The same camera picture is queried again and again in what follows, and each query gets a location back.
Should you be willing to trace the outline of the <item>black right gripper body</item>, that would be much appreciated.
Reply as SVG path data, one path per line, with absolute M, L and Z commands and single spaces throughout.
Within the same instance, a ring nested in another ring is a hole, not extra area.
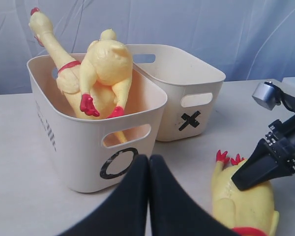
M 269 125 L 270 132 L 265 139 L 280 165 L 295 174 L 295 118 L 285 122 L 275 120 Z

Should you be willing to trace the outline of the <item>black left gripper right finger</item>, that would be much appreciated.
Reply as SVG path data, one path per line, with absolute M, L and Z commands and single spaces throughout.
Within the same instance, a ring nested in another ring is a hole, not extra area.
M 153 236 L 236 236 L 181 187 L 161 155 L 149 158 L 149 211 Z

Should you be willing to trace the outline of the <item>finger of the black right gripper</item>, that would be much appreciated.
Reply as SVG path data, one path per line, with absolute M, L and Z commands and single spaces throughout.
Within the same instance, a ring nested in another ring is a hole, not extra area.
M 233 174 L 232 181 L 240 190 L 277 178 L 280 164 L 265 139 L 260 139 L 251 156 Z

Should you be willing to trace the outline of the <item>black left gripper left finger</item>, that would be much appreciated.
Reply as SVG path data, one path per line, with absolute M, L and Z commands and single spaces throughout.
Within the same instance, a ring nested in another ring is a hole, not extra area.
M 144 236 L 149 191 L 146 155 L 138 155 L 129 171 L 93 212 L 61 236 Z

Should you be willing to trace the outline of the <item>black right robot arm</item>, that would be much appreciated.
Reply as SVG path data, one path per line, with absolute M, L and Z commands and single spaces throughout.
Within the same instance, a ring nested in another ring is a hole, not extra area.
M 269 128 L 271 131 L 258 141 L 251 156 L 232 176 L 240 191 L 295 174 L 295 116 L 285 122 L 277 119 Z

